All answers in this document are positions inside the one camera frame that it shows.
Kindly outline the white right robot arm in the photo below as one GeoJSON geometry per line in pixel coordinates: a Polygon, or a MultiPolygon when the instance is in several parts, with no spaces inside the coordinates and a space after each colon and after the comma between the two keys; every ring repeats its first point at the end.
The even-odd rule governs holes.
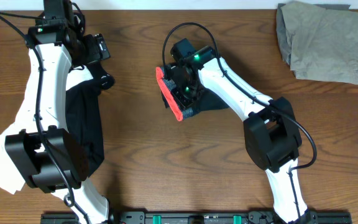
{"type": "Polygon", "coordinates": [[[182,39],[170,54],[173,63],[158,67],[156,78],[176,119],[232,109],[243,123],[249,157],[267,175],[275,213],[284,223],[305,222],[308,207],[297,174],[300,134],[305,129],[296,121],[290,102],[251,87],[210,46],[196,50],[182,39]]]}

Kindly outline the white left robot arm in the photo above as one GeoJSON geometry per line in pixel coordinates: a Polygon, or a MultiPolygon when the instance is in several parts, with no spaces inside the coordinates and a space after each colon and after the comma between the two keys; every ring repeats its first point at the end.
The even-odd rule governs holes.
{"type": "Polygon", "coordinates": [[[85,34],[85,17],[71,1],[45,1],[44,14],[24,35],[32,64],[19,129],[6,137],[7,155],[31,188],[63,200],[80,223],[107,223],[109,202],[91,182],[90,161],[69,132],[67,78],[108,80],[110,54],[101,34],[85,34]]]}

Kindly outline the black leggings with red waistband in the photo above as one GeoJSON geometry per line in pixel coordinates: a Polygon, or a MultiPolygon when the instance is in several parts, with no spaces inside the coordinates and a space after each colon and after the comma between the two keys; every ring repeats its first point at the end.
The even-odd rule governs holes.
{"type": "Polygon", "coordinates": [[[229,106],[220,97],[209,89],[201,91],[201,96],[187,108],[182,108],[174,98],[173,90],[177,87],[172,80],[164,79],[162,67],[155,69],[158,87],[166,108],[170,108],[177,121],[183,121],[203,111],[224,110],[229,106]]]}

